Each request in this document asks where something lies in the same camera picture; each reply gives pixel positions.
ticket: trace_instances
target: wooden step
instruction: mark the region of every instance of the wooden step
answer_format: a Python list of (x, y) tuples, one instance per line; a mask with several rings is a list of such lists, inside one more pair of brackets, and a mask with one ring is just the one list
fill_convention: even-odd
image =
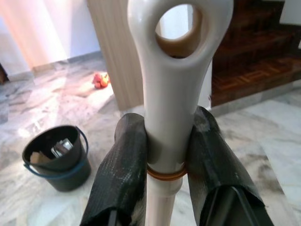
[(234, 0), (234, 12), (233, 14), (240, 13), (251, 5), (256, 4), (259, 0)]
[(301, 79), (301, 57), (264, 59), (248, 66), (213, 74), (212, 106)]
[(277, 11), (278, 7), (254, 7), (234, 15), (223, 41), (233, 42), (247, 33), (268, 30)]
[(232, 43), (223, 42), (213, 58), (214, 73), (284, 54), (293, 36), (294, 33), (288, 31), (264, 31), (242, 36)]

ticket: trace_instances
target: wooden stair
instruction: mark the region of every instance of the wooden stair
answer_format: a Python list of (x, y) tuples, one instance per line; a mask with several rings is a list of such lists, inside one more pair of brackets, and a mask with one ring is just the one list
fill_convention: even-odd
[(213, 58), (212, 106), (301, 79), (300, 27), (279, 25), (282, 2), (235, 0)]

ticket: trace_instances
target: baseboard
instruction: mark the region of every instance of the baseboard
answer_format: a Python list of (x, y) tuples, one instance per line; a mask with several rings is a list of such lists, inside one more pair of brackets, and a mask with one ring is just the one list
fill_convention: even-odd
[(31, 80), (33, 78), (34, 78), (34, 74), (33, 74), (32, 71), (8, 75), (8, 80), (9, 81)]
[(103, 57), (103, 55), (102, 55), (101, 51), (97, 51), (97, 52), (93, 52), (93, 53), (88, 53), (88, 54), (68, 58), (66, 60), (52, 62), (52, 63), (46, 64), (46, 65), (39, 65), (39, 66), (34, 67), (32, 70), (34, 73), (48, 71), (48, 70), (56, 70), (56, 69), (60, 70), (62, 65), (73, 64), (78, 61), (86, 61), (86, 60), (90, 60), (90, 59), (98, 59), (98, 58), (101, 59), (102, 57)]

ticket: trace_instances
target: white wall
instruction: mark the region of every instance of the white wall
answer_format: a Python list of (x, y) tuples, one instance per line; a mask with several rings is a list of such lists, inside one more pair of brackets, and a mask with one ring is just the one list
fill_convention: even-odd
[(99, 51), (86, 0), (44, 0), (67, 58)]
[(189, 30), (187, 5), (176, 6), (167, 11), (160, 19), (161, 36), (177, 39)]
[(280, 17), (281, 24), (301, 25), (301, 0), (265, 0), (284, 1), (284, 7)]
[(0, 63), (8, 78), (30, 70), (12, 33), (0, 15)]
[(99, 51), (85, 0), (7, 0), (1, 8), (30, 67)]

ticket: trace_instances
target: wooden panel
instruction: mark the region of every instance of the wooden panel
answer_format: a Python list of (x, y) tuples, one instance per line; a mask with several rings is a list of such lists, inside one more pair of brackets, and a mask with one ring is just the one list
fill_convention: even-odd
[(120, 110), (143, 104), (140, 63), (127, 24), (127, 0), (88, 0)]

